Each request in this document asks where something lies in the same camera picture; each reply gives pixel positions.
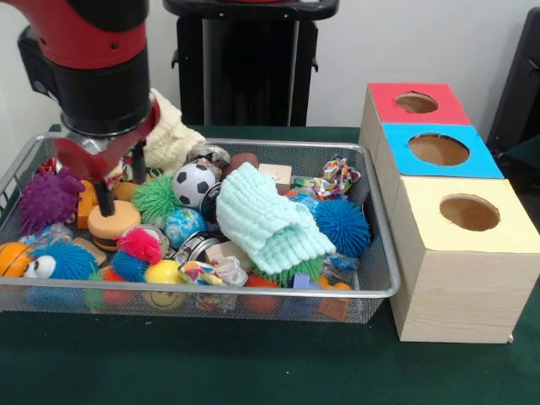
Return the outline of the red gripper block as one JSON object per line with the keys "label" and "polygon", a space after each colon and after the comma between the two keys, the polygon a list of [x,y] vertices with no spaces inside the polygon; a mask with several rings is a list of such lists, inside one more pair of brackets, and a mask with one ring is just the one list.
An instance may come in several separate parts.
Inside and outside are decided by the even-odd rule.
{"label": "red gripper block", "polygon": [[101,138],[67,132],[53,141],[55,155],[75,176],[94,184],[100,213],[109,217],[115,213],[114,195],[104,180],[117,164],[132,152],[132,178],[136,184],[146,179],[143,146],[160,118],[159,103],[151,100],[148,117],[130,132]]}

